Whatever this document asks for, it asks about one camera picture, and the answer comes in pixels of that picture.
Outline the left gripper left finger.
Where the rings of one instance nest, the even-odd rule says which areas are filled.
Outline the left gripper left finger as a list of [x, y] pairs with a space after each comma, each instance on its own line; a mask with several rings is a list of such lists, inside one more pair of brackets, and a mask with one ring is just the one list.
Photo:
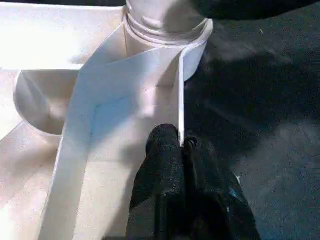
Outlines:
[[183, 236], [185, 190], [178, 130], [161, 124], [147, 139], [145, 159], [134, 179], [126, 237], [173, 240]]

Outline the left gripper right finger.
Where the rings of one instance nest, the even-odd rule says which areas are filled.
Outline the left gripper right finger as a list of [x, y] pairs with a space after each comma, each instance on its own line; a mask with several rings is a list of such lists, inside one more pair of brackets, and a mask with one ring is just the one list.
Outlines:
[[214, 145], [184, 140], [183, 165], [193, 240], [259, 240], [256, 219], [236, 175]]

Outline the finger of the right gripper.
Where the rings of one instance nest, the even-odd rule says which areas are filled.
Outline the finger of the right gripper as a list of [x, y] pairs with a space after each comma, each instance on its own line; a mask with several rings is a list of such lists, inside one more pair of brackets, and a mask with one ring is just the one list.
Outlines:
[[310, 6], [317, 0], [192, 0], [195, 10], [208, 19], [251, 21], [276, 17]]

